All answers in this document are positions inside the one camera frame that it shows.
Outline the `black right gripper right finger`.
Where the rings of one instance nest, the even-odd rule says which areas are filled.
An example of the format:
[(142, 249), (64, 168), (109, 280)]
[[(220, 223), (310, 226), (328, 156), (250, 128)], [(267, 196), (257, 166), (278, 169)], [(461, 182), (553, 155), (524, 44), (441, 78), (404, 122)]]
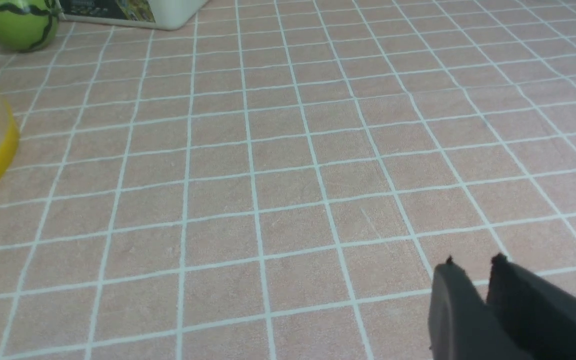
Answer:
[(503, 254), (491, 259), (487, 307), (533, 360), (576, 360), (576, 297)]

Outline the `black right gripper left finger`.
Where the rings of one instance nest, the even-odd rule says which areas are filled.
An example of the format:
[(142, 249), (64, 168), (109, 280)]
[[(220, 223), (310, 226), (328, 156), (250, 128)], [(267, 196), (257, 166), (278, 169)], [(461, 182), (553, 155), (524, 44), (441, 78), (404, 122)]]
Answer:
[(434, 268), (428, 331), (435, 360), (532, 359), (503, 330), (453, 256)]

